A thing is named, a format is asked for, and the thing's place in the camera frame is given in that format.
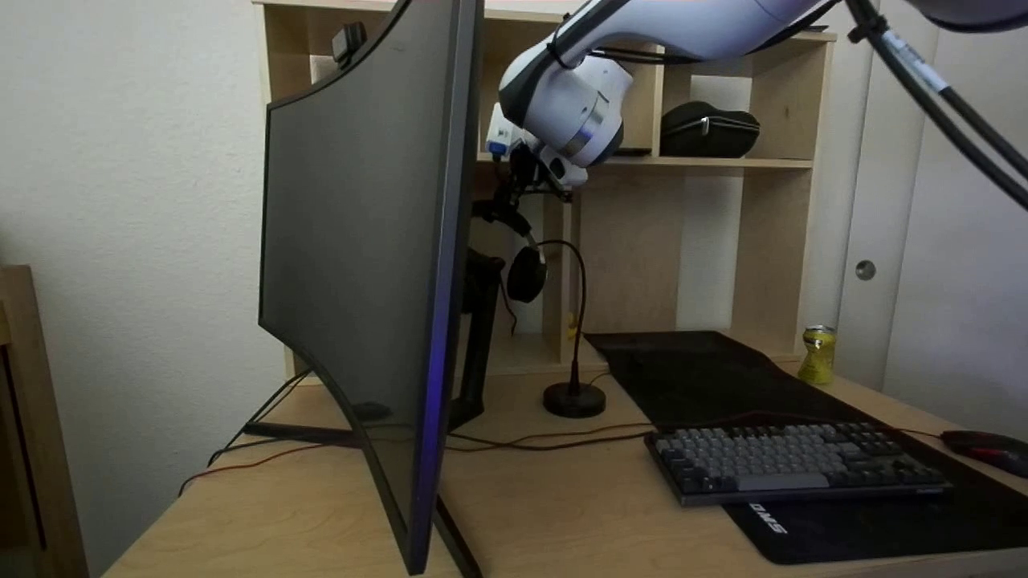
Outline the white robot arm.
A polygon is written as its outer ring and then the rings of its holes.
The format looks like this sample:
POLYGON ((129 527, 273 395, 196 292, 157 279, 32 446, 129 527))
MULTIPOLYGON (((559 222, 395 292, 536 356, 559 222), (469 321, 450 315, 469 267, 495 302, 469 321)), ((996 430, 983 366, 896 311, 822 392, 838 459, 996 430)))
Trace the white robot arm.
POLYGON ((871 0, 585 0, 524 48, 498 83, 498 109, 543 151, 594 167, 623 132, 633 64, 707 64, 765 51, 845 3, 867 42, 935 128, 1015 206, 1028 206, 1025 154, 993 128, 871 0))

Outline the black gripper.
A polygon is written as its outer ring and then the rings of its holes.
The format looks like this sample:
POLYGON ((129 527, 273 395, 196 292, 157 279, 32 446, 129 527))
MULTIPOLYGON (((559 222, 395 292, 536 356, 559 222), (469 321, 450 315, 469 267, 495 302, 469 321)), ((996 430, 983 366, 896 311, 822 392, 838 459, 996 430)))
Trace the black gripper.
POLYGON ((514 215, 527 193, 553 193, 553 196, 559 196, 559 183, 549 173, 549 167, 536 157, 533 148, 517 145, 511 151, 511 157, 504 161, 504 167, 501 167, 501 183, 498 183, 498 193, 495 193, 498 209, 504 215, 514 215))

